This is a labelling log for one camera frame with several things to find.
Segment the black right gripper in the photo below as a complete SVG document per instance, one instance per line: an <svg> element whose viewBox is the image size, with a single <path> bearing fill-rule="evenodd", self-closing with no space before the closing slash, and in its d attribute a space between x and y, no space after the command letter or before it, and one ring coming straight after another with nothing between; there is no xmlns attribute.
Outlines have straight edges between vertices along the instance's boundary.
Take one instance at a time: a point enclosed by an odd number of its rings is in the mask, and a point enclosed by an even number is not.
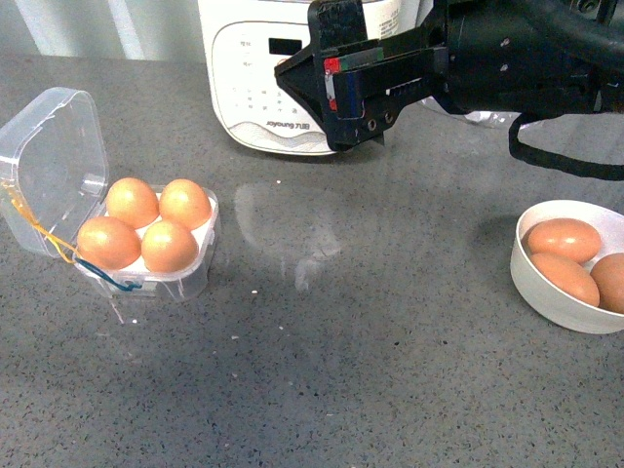
<svg viewBox="0 0 624 468"><path fill-rule="evenodd" d="M534 28L510 1L435 1L384 55L380 76L399 107L433 98L450 114L623 110L622 71Z"/></svg>

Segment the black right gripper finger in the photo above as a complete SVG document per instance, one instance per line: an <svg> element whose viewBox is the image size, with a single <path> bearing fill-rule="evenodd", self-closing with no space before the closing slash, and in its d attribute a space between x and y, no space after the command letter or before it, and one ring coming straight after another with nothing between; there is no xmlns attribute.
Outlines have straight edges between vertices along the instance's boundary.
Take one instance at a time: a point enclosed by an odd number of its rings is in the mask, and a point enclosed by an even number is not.
<svg viewBox="0 0 624 468"><path fill-rule="evenodd" d="M323 59L323 123L328 145L334 151L345 151L383 138L405 107L443 89L448 68L445 47L393 56L374 47Z"/></svg>
<svg viewBox="0 0 624 468"><path fill-rule="evenodd" d="M361 1L314 1L307 13L310 43L277 65L278 86L301 105L316 122L323 122L325 87L322 60L374 47Z"/></svg>

